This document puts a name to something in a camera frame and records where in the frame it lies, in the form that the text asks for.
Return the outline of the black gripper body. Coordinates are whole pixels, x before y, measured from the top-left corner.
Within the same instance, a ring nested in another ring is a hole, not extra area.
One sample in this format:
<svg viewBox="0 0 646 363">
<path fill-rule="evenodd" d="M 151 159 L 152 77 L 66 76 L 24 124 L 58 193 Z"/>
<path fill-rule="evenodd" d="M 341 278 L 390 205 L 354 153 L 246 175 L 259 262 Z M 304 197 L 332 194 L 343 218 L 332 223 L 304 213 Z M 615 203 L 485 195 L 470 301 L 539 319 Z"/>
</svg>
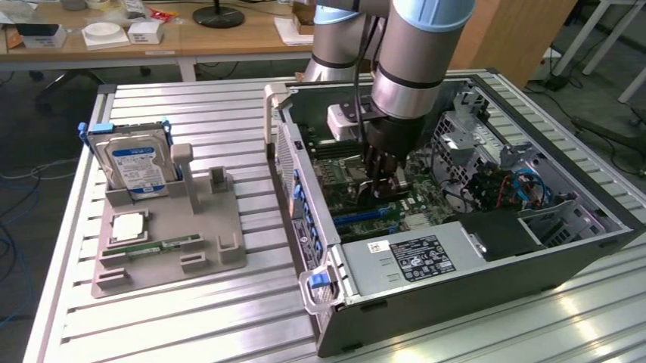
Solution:
<svg viewBox="0 0 646 363">
<path fill-rule="evenodd" d="M 414 150 L 425 128 L 425 118 L 381 117 L 367 123 L 367 151 L 406 158 Z"/>
</svg>

